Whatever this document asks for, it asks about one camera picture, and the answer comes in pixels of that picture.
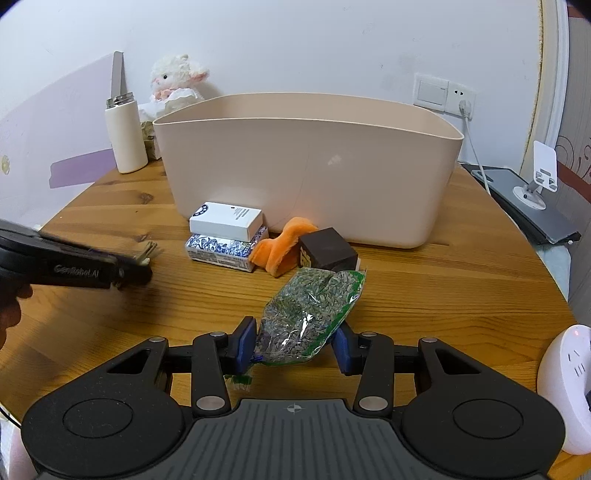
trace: wooden table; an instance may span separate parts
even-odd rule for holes
[[[190,261],[183,248],[189,226],[176,211],[161,163],[128,175],[109,173],[45,230],[128,253],[150,239],[163,252],[147,287],[39,286],[22,302],[22,322],[9,330],[0,352],[0,402],[18,417],[42,395],[147,337],[161,335],[181,345],[204,332],[231,332],[244,315],[260,317],[290,277]],[[574,323],[529,243],[462,168],[452,175],[427,245],[356,249],[368,270],[349,317],[356,331],[381,332],[403,345],[438,337],[534,390],[546,347]],[[173,396],[188,404],[188,375],[176,377]],[[396,382],[397,404],[406,403],[414,396],[412,378],[397,375]],[[352,401],[357,383],[339,374],[331,350],[324,349],[305,365],[255,367],[244,395]],[[240,392],[230,394],[235,401]],[[550,473],[570,480],[589,468],[590,457],[561,453]]]

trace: wall outlet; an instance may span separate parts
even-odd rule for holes
[[[470,110],[470,116],[468,118],[471,120],[472,116],[474,115],[476,92],[474,90],[470,90],[465,85],[461,85],[460,83],[449,82],[444,112],[450,113],[452,115],[462,116],[462,114],[460,113],[461,100],[465,100],[466,103],[470,102],[472,108]]]

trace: dried lavender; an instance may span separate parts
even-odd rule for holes
[[[320,351],[361,295],[365,273],[301,268],[265,306],[255,361],[306,362]]]

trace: dark brown cube box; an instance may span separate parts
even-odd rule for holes
[[[300,237],[301,267],[321,268],[340,272],[355,270],[357,252],[334,228],[325,228]]]

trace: doorframe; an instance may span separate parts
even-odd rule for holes
[[[530,139],[520,175],[534,177],[534,141],[556,146],[562,123],[566,83],[569,77],[569,14],[566,0],[541,0],[542,60],[540,85]]]

